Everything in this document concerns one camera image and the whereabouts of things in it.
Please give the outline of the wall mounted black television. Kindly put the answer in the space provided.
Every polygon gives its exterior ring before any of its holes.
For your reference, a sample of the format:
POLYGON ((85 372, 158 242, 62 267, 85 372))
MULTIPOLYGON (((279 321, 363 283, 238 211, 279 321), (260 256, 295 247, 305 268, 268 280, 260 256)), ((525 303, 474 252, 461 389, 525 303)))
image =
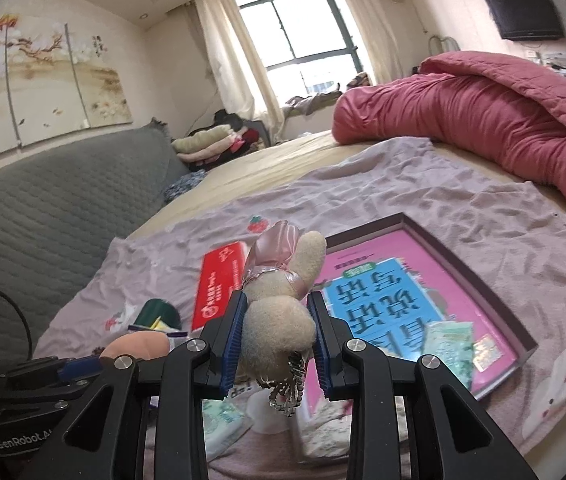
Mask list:
POLYGON ((553 0, 484 0, 500 37, 511 41, 565 38, 553 0))

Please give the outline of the beige makeup sponge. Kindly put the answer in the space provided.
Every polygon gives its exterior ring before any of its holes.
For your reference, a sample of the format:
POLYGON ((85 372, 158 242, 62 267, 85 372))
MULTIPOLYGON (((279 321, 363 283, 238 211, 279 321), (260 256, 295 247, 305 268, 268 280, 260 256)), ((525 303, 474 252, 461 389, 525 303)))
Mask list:
POLYGON ((117 359, 118 356, 132 356, 134 359, 152 360, 166 356, 170 341, 166 334, 146 330, 125 334, 112 341, 100 354, 101 359, 117 359))

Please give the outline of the blossom wall painting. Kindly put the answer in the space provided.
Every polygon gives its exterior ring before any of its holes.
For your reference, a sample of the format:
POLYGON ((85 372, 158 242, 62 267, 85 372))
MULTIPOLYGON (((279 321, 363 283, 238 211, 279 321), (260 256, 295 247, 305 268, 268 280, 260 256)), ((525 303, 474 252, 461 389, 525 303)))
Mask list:
POLYGON ((0 154, 131 120, 102 36, 51 18, 0 15, 0 154))

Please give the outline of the left cream curtain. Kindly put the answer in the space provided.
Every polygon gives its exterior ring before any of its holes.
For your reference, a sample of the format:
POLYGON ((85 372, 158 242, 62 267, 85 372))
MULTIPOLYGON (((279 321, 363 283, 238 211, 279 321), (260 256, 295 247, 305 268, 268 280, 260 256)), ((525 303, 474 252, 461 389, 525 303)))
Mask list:
POLYGON ((195 6, 224 108, 260 120, 277 142, 285 117, 236 0, 195 0, 195 6))

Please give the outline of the folded blankets pile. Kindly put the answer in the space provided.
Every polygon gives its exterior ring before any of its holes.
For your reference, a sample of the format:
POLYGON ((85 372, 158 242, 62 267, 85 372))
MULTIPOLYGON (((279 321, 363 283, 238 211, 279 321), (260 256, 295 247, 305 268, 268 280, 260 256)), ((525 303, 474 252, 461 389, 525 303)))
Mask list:
POLYGON ((235 130, 221 124, 194 132, 190 136, 171 142, 176 156, 191 171, 219 166, 247 153, 258 146, 260 136, 254 128, 245 126, 235 130))

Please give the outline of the pink book in tray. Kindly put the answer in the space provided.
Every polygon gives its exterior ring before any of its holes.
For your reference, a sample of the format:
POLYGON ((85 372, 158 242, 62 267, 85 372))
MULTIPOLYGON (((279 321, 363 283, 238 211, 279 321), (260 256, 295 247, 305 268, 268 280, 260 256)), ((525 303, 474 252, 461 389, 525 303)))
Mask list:
POLYGON ((428 323, 472 322, 476 398, 498 388, 538 348, 500 297, 404 212, 331 235, 315 282, 330 315, 390 356, 416 361, 428 323))

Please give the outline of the yellow sachet packet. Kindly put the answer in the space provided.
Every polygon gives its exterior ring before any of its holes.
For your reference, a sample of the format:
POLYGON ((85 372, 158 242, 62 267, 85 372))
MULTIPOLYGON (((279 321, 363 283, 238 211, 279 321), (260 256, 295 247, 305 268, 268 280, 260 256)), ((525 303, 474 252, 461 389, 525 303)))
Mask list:
POLYGON ((168 338, 180 339, 187 337, 186 330, 180 330, 179 328, 173 327, 168 323, 164 322, 161 318, 157 318, 153 325, 150 326, 155 332, 164 333, 168 338))

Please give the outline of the grey quilted headboard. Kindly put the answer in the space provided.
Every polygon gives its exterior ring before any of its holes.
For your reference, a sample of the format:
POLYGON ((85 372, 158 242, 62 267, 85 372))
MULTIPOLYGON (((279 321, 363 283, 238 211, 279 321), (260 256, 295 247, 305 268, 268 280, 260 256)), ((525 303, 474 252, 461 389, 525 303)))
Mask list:
POLYGON ((0 364, 25 359, 110 242, 160 211, 187 171, 158 120, 0 169, 0 364))

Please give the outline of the right cream curtain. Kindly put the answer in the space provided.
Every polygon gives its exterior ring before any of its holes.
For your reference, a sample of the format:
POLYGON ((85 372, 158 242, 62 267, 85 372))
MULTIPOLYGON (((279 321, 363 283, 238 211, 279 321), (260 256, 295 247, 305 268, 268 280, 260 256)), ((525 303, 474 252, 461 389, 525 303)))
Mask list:
POLYGON ((386 84, 403 77, 394 30, 380 0, 345 0, 364 48, 368 52, 376 84, 386 84))

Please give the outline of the clothes on window sill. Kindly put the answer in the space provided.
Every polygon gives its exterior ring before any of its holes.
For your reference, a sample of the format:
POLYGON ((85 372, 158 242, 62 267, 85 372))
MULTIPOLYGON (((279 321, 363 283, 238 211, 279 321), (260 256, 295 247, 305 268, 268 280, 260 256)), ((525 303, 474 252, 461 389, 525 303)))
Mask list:
MULTIPOLYGON (((367 72, 358 73, 345 85, 345 90, 351 90, 359 87, 366 87, 371 84, 370 77, 367 72)), ((282 105, 282 112, 285 118, 295 116, 310 116, 318 110, 330 107, 336 104, 338 99, 344 92, 341 90, 341 84, 338 82, 333 87, 311 96, 294 96, 282 105)))

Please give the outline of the red tissue box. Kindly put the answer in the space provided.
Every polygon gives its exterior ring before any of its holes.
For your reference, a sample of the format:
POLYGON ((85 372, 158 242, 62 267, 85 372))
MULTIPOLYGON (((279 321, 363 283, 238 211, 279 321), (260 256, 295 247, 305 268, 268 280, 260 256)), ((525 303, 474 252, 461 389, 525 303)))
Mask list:
POLYGON ((193 332, 225 314, 232 293, 242 287, 247 255, 245 242, 226 244, 204 255, 194 303, 193 332))

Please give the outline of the green flower tissue pack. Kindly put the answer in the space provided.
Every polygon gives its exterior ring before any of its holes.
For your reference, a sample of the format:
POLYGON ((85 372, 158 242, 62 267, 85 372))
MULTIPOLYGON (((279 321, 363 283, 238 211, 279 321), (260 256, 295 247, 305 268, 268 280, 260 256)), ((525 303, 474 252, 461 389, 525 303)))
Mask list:
POLYGON ((221 456, 252 425, 250 417, 228 400, 203 400, 202 422, 208 462, 221 456))

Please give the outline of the dark floral cloth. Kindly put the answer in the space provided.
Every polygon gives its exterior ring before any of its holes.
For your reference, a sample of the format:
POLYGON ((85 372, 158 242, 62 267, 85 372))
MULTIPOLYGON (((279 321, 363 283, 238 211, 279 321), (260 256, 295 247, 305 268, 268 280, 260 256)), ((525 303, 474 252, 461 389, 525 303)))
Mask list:
POLYGON ((207 173, 205 172, 205 170, 201 169, 178 177, 164 190, 164 202, 166 204, 171 203, 183 194, 194 190, 197 185, 200 185, 202 183, 202 180, 205 179, 206 174, 207 173))

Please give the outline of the plush bunny pink bow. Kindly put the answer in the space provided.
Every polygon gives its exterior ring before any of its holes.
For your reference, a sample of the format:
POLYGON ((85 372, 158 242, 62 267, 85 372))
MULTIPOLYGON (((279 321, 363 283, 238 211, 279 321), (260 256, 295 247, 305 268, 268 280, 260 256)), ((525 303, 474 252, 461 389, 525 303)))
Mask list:
POLYGON ((246 260, 242 292, 247 299, 238 369, 269 390, 271 408, 289 416, 304 395, 307 362, 316 326, 302 303, 318 279, 326 238, 301 232, 288 221, 261 233, 246 260))

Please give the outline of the cream curtain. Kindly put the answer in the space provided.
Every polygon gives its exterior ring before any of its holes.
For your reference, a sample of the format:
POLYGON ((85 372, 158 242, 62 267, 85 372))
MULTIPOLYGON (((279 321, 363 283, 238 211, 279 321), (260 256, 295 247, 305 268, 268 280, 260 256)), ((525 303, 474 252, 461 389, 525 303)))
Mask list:
POLYGON ((285 117, 236 0, 195 0, 195 6, 224 108, 260 120, 277 142, 285 117))
POLYGON ((364 48, 368 52, 376 84, 386 84, 403 77, 394 30, 380 0, 345 0, 364 48))

